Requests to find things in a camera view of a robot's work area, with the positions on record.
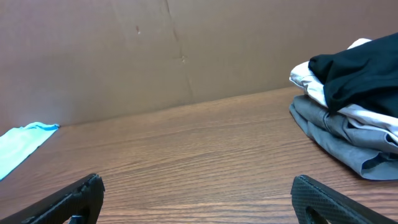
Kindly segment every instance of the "cardboard wall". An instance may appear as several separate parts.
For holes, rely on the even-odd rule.
[[[289,86],[396,32],[395,0],[3,0],[0,128],[75,124]]]

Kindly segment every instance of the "folded shirt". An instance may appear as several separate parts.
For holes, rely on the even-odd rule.
[[[317,55],[308,68],[323,84],[331,112],[355,103],[398,118],[398,33],[337,54]]]
[[[308,122],[338,138],[345,139],[354,146],[398,154],[397,142],[394,142],[384,131],[355,128],[349,124],[346,116],[338,113],[330,114],[325,107],[307,95],[295,96],[293,105]]]
[[[58,125],[40,122],[12,128],[0,137],[0,180],[32,154],[56,130]]]
[[[291,104],[290,112],[303,132],[317,142],[326,152],[352,168],[361,177],[369,180],[398,179],[398,157],[366,147],[353,146],[328,131],[307,121]]]
[[[369,42],[368,39],[359,39],[350,47],[356,47]],[[289,80],[304,90],[304,93],[324,107],[327,107],[323,85],[308,69],[308,62],[297,65],[290,73]],[[375,113],[363,107],[351,104],[338,111],[347,116],[349,123],[359,129],[377,130],[386,132],[395,142],[398,142],[398,119]]]

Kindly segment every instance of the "wood grain surface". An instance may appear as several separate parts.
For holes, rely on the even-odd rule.
[[[98,223],[297,223],[306,174],[398,221],[397,182],[364,180],[319,148],[288,111],[295,88],[60,128],[0,182],[0,218],[91,172]]]

